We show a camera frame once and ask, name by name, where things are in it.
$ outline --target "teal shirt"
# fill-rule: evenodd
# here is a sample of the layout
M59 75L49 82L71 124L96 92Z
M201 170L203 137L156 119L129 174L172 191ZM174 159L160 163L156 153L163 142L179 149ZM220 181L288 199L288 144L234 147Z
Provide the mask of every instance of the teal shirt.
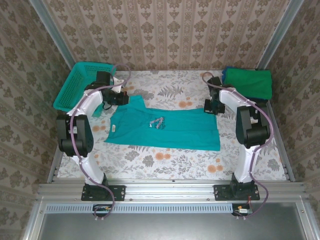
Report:
M220 150L217 119L203 108L162 110L146 108L143 98L131 96L130 103L118 106L110 118L113 144L160 148Z

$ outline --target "patterned table surface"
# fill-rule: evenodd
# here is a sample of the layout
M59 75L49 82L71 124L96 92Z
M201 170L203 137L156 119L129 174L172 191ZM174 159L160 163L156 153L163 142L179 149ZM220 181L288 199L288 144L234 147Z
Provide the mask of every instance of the patterned table surface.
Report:
M208 87L202 82L205 71L133 71L125 90L129 96L142 95L147 108L182 110L203 108L209 97ZM221 71L211 71L221 76ZM115 75L125 79L128 73ZM196 179L230 180L239 154L236 139L236 115L226 107L217 117L220 151L174 149L118 145L104 142L109 134L113 106L101 117L90 119L94 137L93 154L107 178L113 179ZM275 140L260 151L254 176L258 180L286 180ZM77 164L64 155L58 178L83 178Z

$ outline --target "metal bar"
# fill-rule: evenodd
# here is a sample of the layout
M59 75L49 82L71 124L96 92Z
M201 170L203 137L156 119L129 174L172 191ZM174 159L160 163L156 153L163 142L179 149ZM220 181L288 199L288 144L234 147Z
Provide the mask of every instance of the metal bar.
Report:
M228 184L228 181L169 181L157 180L136 182L136 180L111 180L111 185L125 185L126 195L123 203L242 203L243 201L215 201L213 185ZM300 182L264 181L269 191L270 203L296 203L306 200L305 189ZM41 184L37 201L46 203L79 203L83 183ZM263 188L259 188L262 202L266 196Z
M24 233L23 240L37 240L45 217L46 203L35 203Z
M39 15L43 25L45 26L47 32L50 34L52 40L54 41L55 45L59 49L61 55L63 56L66 64L70 69L73 68L75 65L75 60L69 51L63 37L61 36L59 30L57 29L56 24L54 23L53 19L51 18L49 11L47 10L46 6L44 5L42 0L30 0L34 10Z
M272 124L273 124L274 139L276 142L276 147L278 148L278 151L279 151L280 158L281 158L282 162L285 164L290 181L295 182L296 179L294 176L294 172L292 171L292 168L291 168L291 165L290 165L290 162L288 159L288 155L287 155L287 152L285 149L285 145L284 145L284 142L282 141L281 134L280 134L280 131L279 131L279 128L277 125L275 114L274 114L274 111L272 110L272 107L271 107L271 104L269 101L267 102L266 107L268 110L268 115L270 116Z
M276 27L268 45L266 46L262 57L257 65L257 69L266 69L271 58L275 54L279 44L284 38L289 26L297 15L304 0L291 0L286 8L278 26Z
M300 202L296 203L296 208L302 223L306 239L318 240L319 227L317 225L316 219L314 218L314 213L311 209L310 203L301 200Z
M50 168L50 172L48 175L48 179L47 179L47 183L52 183L53 179L54 179L54 175L57 169L57 166L60 164L62 156L64 155L64 153L62 151L60 151L59 147L56 146L56 150L55 150L55 154L53 157L53 161L52 161L52 165Z
M36 223L37 214L39 212L39 208L40 208L40 203L35 203L33 205L32 211L30 213L30 218L29 218L28 224L26 225L26 228L25 228L23 240L30 240L31 239L30 236L31 236L32 231L35 228L35 223Z

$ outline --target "green towel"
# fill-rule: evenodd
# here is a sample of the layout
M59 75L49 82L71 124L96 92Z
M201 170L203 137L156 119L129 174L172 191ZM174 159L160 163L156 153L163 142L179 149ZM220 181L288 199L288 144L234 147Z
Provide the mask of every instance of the green towel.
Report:
M223 84L231 84L247 98L270 100L272 78L269 70L228 68Z

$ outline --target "teal basket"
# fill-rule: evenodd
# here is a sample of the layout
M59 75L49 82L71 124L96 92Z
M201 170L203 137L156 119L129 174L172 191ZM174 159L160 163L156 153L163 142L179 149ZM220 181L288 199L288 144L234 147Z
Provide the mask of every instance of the teal basket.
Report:
M65 80L65 83L53 103L53 107L57 110L69 112L84 95L86 86L96 80L97 72L104 71L110 73L112 68L113 65L107 63L77 62ZM92 116L100 117L102 109L103 105L101 104L96 108Z

